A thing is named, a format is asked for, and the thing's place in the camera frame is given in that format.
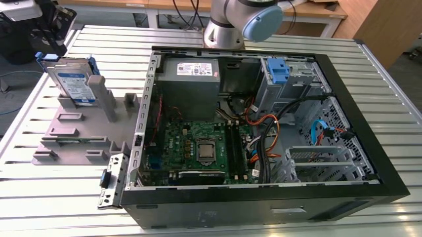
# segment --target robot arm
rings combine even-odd
[[[66,54],[64,39],[76,12],[51,0],[0,0],[0,18],[26,28],[30,35],[50,44],[59,56]]]
[[[207,47],[239,49],[243,38],[254,42],[266,40],[283,20],[277,3],[278,0],[213,0],[205,32]]]

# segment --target white sticker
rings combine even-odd
[[[178,76],[213,76],[211,63],[179,63]]]
[[[58,79],[75,102],[92,103],[95,96],[91,88],[87,85],[87,78],[80,73],[59,73]]]
[[[254,110],[255,112],[258,112],[258,107],[255,105],[251,105],[251,110]]]
[[[253,169],[253,176],[254,176],[254,177],[259,177],[259,170]]]
[[[143,4],[132,4],[132,3],[127,3],[126,4],[127,6],[136,6],[136,7],[144,7],[146,5],[143,5]]]

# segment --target cpu socket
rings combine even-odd
[[[215,160],[215,140],[209,138],[197,139],[197,161],[203,165],[210,165]]]

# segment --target white table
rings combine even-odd
[[[86,26],[68,56],[92,54],[115,96],[143,93],[151,46],[202,46],[198,32]],[[412,195],[337,222],[142,230],[124,210],[96,210],[103,166],[34,166],[59,102],[44,75],[0,142],[0,236],[422,236],[422,116],[363,45],[347,39],[274,36],[247,49],[327,54]]]

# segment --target metal table surface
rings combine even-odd
[[[151,46],[202,46],[194,31],[86,26],[68,56],[92,54],[115,96],[143,93]],[[143,230],[124,210],[96,210],[103,166],[34,166],[59,90],[44,74],[0,142],[0,236],[422,236],[422,116],[363,45],[274,36],[247,49],[327,54],[412,195],[335,222]]]

